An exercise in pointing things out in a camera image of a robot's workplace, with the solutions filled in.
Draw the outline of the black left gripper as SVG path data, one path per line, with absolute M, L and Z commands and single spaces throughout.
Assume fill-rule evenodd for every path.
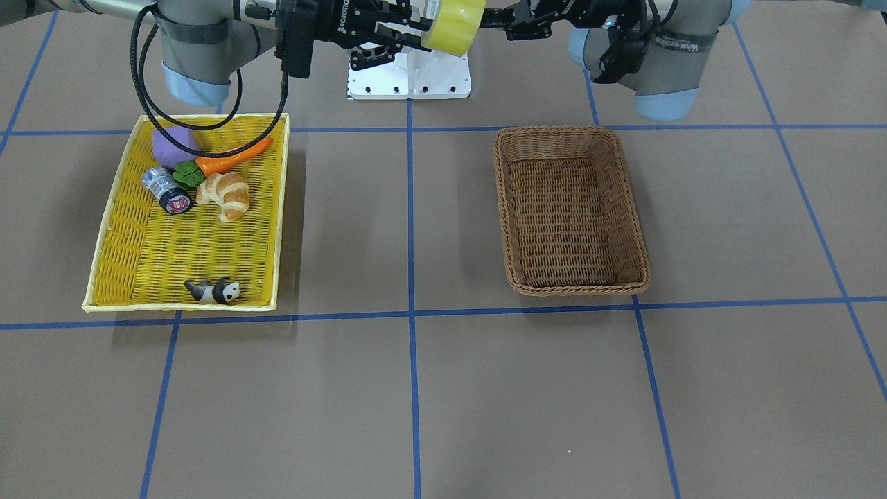
M 549 38 L 552 24 L 562 21 L 574 28 L 601 28 L 610 16 L 623 12 L 624 1 L 520 1 L 511 9 L 506 39 L 522 41 Z

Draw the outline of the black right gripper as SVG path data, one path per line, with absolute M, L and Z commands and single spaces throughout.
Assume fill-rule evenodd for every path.
M 363 71 L 393 63 L 416 35 L 430 32 L 432 20 L 412 18 L 408 1 L 317 1 L 315 39 L 351 49 L 349 69 Z M 363 48 L 363 44 L 377 46 Z

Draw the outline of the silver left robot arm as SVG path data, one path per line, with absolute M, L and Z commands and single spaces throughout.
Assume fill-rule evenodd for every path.
M 485 10 L 481 25 L 522 41 L 568 23 L 568 54 L 590 81 L 631 89 L 638 116 L 676 122 L 696 101 L 719 29 L 749 8 L 748 1 L 519 1 Z

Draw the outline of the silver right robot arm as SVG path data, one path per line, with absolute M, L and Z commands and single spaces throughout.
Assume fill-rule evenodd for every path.
M 194 107 L 221 104 L 231 75 L 268 50 L 286 76 L 307 78 L 315 42 L 354 50 L 363 69 L 421 49 L 432 25 L 409 1 L 3 1 L 2 25 L 56 10 L 151 22 L 168 91 Z

